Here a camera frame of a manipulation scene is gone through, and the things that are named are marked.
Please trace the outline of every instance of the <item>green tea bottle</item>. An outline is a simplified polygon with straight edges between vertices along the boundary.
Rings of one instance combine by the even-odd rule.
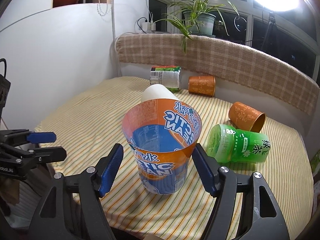
[[[264,163],[270,150],[267,135],[217,124],[212,127],[207,141],[207,155],[218,163]]]

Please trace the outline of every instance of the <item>blue gripper pad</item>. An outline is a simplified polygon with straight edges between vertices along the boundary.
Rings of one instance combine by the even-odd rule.
[[[111,190],[112,184],[116,178],[119,167],[123,159],[123,148],[118,147],[116,152],[113,154],[109,164],[104,170],[101,176],[101,186],[99,189],[99,197],[102,198],[106,193]]]
[[[217,194],[217,188],[214,185],[213,174],[209,168],[209,165],[206,163],[204,157],[197,148],[195,148],[192,153],[192,159],[200,176],[202,185],[204,186],[204,190],[210,193],[211,196],[215,196]]]
[[[30,143],[50,143],[55,142],[56,139],[54,132],[31,132],[27,136],[27,141]]]

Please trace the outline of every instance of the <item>orange cup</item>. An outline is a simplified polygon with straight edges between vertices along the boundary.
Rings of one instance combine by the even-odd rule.
[[[241,130],[260,132],[266,114],[240,102],[235,102],[229,110],[229,118]]]
[[[189,93],[212,97],[216,86],[214,76],[189,77]]]

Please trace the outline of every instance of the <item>potted plant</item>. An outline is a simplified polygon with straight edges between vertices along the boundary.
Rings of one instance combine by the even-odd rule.
[[[229,0],[226,1],[232,6],[239,17],[239,13],[236,7]],[[173,14],[166,14],[167,16],[169,16],[167,19],[158,20],[168,21],[180,30],[180,32],[184,35],[182,39],[184,52],[186,52],[187,47],[186,38],[192,40],[192,38],[190,37],[191,34],[212,35],[213,24],[216,18],[215,15],[211,14],[212,11],[217,11],[219,13],[226,29],[227,35],[229,36],[223,16],[219,10],[219,8],[225,6],[225,4],[211,6],[208,4],[208,2],[209,0],[181,0],[178,2],[174,2],[170,4],[169,7],[179,6],[180,9],[174,11]],[[182,13],[185,19],[178,19],[176,17],[178,13]]]

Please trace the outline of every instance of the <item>white flower graphic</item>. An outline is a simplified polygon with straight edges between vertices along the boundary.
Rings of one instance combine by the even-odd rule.
[[[244,157],[248,157],[250,155],[250,151],[249,150],[246,150],[244,153],[243,153],[243,156]]]

